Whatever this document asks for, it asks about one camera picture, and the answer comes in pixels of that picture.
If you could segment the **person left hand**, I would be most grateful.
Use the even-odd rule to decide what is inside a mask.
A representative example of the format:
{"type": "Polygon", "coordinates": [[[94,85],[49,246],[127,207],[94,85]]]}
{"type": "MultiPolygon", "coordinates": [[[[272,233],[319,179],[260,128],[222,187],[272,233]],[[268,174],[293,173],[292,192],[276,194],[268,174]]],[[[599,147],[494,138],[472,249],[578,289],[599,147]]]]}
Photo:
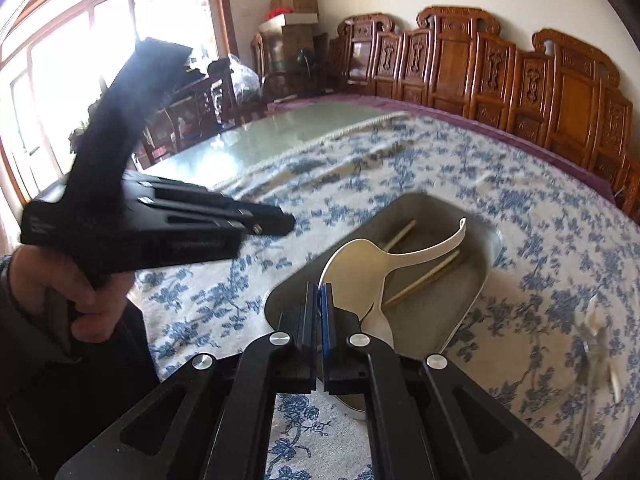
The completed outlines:
{"type": "Polygon", "coordinates": [[[12,256],[9,284],[17,303],[32,315],[46,310],[48,289],[73,301],[80,315],[70,324],[72,335],[81,342],[98,344],[111,337],[122,318],[134,274],[113,274],[104,286],[94,289],[69,256],[23,245],[12,256]]]}

